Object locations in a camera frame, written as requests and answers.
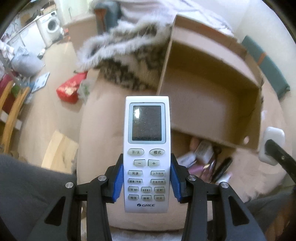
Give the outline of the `white paper booklet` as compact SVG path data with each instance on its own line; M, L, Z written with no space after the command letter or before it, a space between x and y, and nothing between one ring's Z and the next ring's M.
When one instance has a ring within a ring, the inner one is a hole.
M40 77L38 77L34 83L33 88L32 88L32 93L35 93L36 91L45 87L49 76L50 76L50 72L47 72L47 73L41 75Z

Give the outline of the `fluffy black-white throw blanket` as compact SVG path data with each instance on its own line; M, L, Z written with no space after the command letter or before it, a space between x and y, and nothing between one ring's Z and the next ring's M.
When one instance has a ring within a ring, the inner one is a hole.
M77 52L81 70L99 69L124 88L158 89L172 24L161 19L119 21L108 33L87 39Z

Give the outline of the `wooden chair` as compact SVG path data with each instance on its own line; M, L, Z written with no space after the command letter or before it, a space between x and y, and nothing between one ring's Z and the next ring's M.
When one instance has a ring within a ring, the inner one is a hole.
M13 102L10 113L7 114L3 111L3 105L14 85L15 83L13 81L8 82L1 95L1 117L6 116L5 120L1 120L1 154L8 154L10 152L11 136L13 134L13 130L16 128L18 115L21 111L22 105L30 92L29 87L20 89L15 101Z

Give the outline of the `open cardboard box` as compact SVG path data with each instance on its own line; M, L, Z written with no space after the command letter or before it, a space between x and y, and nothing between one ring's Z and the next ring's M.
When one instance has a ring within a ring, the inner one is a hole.
M174 130L256 151L262 85L259 67L236 39L175 17L158 87L169 98Z

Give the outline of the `white washing machine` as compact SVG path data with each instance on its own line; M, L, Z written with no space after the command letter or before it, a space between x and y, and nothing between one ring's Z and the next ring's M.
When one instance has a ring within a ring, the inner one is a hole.
M41 16L36 23L46 48L49 48L54 42L59 40L61 25L56 10Z

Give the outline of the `teal cushion with orange stripe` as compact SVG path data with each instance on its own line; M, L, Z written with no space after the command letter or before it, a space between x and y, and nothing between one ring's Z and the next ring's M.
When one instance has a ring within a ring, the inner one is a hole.
M281 73L280 69L274 61L264 52L257 42L251 37L245 36L241 43L253 57L259 68L273 87L278 99L284 97L284 95L290 91L290 86L287 83L285 77Z

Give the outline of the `grey plastic bag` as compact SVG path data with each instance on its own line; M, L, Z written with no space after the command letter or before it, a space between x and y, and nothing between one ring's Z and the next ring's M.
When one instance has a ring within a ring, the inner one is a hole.
M42 60L22 46L17 49L11 65L17 73L24 77L32 77L44 67Z

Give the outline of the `white Gree remote control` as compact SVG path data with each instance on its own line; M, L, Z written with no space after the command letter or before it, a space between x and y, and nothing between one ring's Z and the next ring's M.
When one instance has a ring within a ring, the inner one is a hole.
M123 136L125 212L166 213L170 170L169 98L128 96Z

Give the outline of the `red gift box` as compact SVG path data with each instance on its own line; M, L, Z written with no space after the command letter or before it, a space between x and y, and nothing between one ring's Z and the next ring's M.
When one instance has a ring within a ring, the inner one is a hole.
M58 97L67 103L76 104L78 101L78 89L83 80L87 77L87 72L81 72L75 74L73 77L68 79L66 82L61 84L57 89L56 93Z

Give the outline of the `black flashlight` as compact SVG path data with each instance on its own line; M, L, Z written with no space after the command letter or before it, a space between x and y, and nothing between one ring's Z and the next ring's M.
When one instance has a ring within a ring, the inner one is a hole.
M229 168L229 166L232 164L233 159L232 157L227 157L222 163L221 165L217 168L217 170L215 171L215 173L213 174L212 177L212 183L215 183L218 181L219 178L222 177L222 175L226 172L226 170Z

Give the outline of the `white power adapter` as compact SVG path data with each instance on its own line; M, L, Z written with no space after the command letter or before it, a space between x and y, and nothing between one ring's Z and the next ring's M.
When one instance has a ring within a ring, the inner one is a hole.
M259 150L259 160L263 163L275 166L278 164L275 154L285 145L285 132L280 128L269 126L263 133L263 139Z

